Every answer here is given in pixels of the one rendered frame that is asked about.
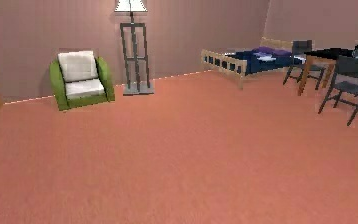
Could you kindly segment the grey floor lamp white shade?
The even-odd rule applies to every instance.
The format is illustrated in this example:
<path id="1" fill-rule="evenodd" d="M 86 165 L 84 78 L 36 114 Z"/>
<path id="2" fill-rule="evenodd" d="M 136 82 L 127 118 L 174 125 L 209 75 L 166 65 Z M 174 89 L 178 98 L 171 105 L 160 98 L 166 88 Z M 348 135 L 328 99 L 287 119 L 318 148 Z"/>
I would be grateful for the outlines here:
<path id="1" fill-rule="evenodd" d="M 126 85 L 123 90 L 124 96 L 150 95 L 154 93 L 154 88 L 150 80 L 149 57 L 147 46 L 147 29 L 143 22 L 135 21 L 135 13 L 146 13 L 147 7 L 143 0 L 117 0 L 115 12 L 127 13 L 130 17 L 129 22 L 120 24 L 120 35 L 122 41 L 123 58 L 126 74 Z M 131 32 L 132 55 L 127 55 L 125 29 L 129 28 Z M 144 55 L 138 55 L 138 43 L 136 29 L 142 29 Z M 139 62 L 145 62 L 146 81 L 141 80 Z"/>

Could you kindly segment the purple pillow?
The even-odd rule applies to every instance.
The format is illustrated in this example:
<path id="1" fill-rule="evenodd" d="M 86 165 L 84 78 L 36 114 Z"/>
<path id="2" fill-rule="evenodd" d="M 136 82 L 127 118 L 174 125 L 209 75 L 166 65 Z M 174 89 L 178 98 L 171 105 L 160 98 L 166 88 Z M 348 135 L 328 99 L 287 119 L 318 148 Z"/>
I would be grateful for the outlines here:
<path id="1" fill-rule="evenodd" d="M 283 50 L 283 49 L 274 49 L 274 48 L 270 48 L 270 47 L 265 47 L 265 46 L 261 46 L 261 47 L 258 47 L 258 48 L 254 48 L 252 50 L 253 52 L 255 53 L 264 53 L 264 54 L 271 54 L 271 55 L 274 55 L 274 56 L 291 56 L 292 53 L 290 51 L 287 51 L 287 50 Z"/>

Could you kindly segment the black top wooden table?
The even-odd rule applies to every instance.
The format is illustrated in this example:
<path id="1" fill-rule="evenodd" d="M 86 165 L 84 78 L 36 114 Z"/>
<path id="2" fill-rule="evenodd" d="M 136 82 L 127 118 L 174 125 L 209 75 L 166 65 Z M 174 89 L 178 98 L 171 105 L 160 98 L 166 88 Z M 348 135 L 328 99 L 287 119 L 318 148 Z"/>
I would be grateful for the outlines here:
<path id="1" fill-rule="evenodd" d="M 325 88 L 328 84 L 329 79 L 331 78 L 331 75 L 334 72 L 336 60 L 339 56 L 352 56 L 352 49 L 342 49 L 342 48 L 328 48 L 328 49 L 320 49 L 320 50 L 314 50 L 311 52 L 306 52 L 306 61 L 304 64 L 302 77 L 300 79 L 299 88 L 297 94 L 299 96 L 302 95 L 306 82 L 307 82 L 307 76 L 311 70 L 311 66 L 315 63 L 326 63 L 328 65 L 328 68 L 325 71 L 325 76 L 323 79 L 322 87 Z"/>

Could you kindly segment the dark grey chair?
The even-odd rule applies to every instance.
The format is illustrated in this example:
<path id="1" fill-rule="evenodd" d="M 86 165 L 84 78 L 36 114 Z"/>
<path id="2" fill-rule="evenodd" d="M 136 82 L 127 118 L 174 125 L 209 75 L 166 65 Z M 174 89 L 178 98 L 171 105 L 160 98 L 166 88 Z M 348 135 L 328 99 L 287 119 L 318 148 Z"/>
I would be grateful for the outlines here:
<path id="1" fill-rule="evenodd" d="M 338 57 L 328 91 L 320 105 L 318 113 L 321 113 L 326 103 L 331 100 L 334 100 L 334 108 L 337 107 L 339 102 L 350 105 L 354 108 L 349 120 L 347 121 L 347 125 L 350 126 L 358 113 L 358 102 L 354 103 L 345 100 L 342 98 L 342 94 L 348 93 L 353 96 L 358 96 L 358 84 L 346 80 L 337 82 L 336 79 L 338 75 L 358 79 L 358 58 L 346 56 Z"/>
<path id="2" fill-rule="evenodd" d="M 291 51 L 291 64 L 287 70 L 285 78 L 283 80 L 283 84 L 286 84 L 287 81 L 292 78 L 299 82 L 302 78 L 302 72 L 304 71 L 304 64 L 306 62 L 306 53 L 312 51 L 312 41 L 311 40 L 294 40 L 292 44 Z M 292 71 L 298 68 L 302 72 L 299 76 L 293 76 Z M 323 75 L 325 72 L 325 67 L 322 65 L 312 64 L 310 66 L 310 70 L 312 72 L 318 72 L 318 75 L 308 74 L 307 77 L 316 80 L 315 89 L 318 90 L 323 79 Z"/>

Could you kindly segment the wooden bed with blue blanket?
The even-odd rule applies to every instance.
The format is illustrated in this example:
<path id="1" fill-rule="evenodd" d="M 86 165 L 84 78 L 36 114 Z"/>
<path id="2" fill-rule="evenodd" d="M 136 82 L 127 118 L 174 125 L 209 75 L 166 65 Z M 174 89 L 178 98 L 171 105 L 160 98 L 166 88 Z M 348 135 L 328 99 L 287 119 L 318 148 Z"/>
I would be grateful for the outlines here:
<path id="1" fill-rule="evenodd" d="M 292 43 L 289 41 L 274 40 L 263 37 L 260 46 L 274 49 L 283 49 L 291 52 Z M 253 49 L 230 53 L 216 53 L 211 50 L 201 51 L 201 62 L 210 69 L 217 70 L 225 75 L 233 75 L 238 80 L 238 87 L 243 88 L 243 81 L 266 71 L 284 69 L 291 64 L 291 56 L 274 56 L 275 61 L 259 61 Z"/>

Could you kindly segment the white cloth on bed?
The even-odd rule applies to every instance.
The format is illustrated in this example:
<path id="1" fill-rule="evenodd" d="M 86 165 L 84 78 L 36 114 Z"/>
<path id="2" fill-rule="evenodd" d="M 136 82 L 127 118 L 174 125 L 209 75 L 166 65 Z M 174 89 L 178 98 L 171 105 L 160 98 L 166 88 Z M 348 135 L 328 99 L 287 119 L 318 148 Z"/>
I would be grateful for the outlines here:
<path id="1" fill-rule="evenodd" d="M 254 56 L 256 56 L 259 61 L 263 61 L 263 62 L 271 62 L 276 60 L 276 58 L 273 57 L 271 54 L 267 54 L 263 52 L 256 52 L 254 53 Z"/>

